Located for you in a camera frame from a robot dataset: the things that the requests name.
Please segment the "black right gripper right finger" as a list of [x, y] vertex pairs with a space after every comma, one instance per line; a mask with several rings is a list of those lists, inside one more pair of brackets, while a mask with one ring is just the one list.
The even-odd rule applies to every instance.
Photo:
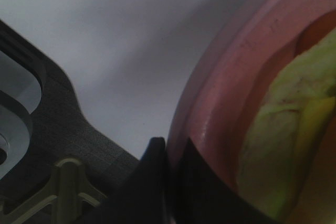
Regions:
[[276, 223], [238, 197], [187, 141], [177, 174], [176, 223]]

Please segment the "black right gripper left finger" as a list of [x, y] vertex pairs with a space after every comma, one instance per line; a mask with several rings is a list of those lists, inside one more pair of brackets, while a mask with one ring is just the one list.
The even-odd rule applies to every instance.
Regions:
[[105, 223], [164, 222], [165, 140], [150, 139], [138, 166], [109, 200]]

